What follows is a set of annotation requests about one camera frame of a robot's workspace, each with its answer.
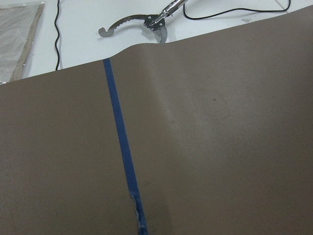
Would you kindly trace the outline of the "reacher grabber stick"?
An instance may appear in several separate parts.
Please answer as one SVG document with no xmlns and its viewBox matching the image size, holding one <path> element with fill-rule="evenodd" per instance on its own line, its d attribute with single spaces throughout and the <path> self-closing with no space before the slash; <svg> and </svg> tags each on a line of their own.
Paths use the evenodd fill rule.
<svg viewBox="0 0 313 235">
<path fill-rule="evenodd" d="M 150 29 L 152 32 L 159 31 L 160 32 L 160 44 L 164 44 L 167 41 L 167 29 L 165 18 L 172 15 L 176 12 L 180 7 L 182 7 L 187 1 L 186 0 L 174 0 L 169 5 L 167 5 L 159 14 L 136 14 L 124 17 L 115 23 L 113 23 L 108 30 L 105 28 L 100 28 L 98 30 L 98 34 L 105 38 L 113 36 L 115 30 L 121 26 L 123 23 L 132 21 L 132 20 L 141 20 L 144 21 L 143 25 Z"/>
</svg>

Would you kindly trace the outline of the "clear plastic bag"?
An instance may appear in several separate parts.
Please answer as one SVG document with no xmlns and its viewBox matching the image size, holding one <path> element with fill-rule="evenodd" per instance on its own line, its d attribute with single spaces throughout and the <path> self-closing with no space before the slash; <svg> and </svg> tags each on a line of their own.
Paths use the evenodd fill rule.
<svg viewBox="0 0 313 235">
<path fill-rule="evenodd" d="M 0 6 L 0 83 L 20 80 L 45 3 Z"/>
</svg>

